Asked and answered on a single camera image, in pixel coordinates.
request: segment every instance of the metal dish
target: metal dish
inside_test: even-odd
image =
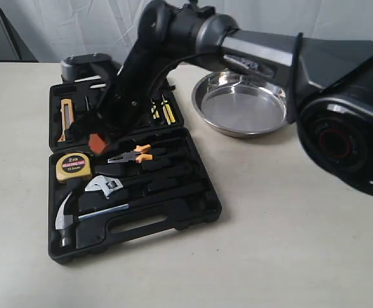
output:
[[[286,124],[284,91],[267,81],[231,71],[202,78],[193,106],[215,130],[238,138],[274,132]]]

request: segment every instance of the white backdrop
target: white backdrop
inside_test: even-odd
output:
[[[102,52],[122,62],[148,0],[0,0],[40,62]],[[169,0],[182,5],[187,0]],[[373,40],[373,0],[200,0],[246,30],[323,39]]]

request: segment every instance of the yellow tape measure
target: yellow tape measure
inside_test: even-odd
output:
[[[61,157],[56,163],[56,179],[63,183],[70,178],[91,179],[89,158],[82,153],[70,153]]]

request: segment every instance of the white table surface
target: white table surface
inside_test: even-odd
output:
[[[244,141],[197,116],[205,71],[170,77],[223,212],[67,266],[48,241],[57,64],[0,64],[0,307],[373,307],[373,197],[315,166],[293,127]]]

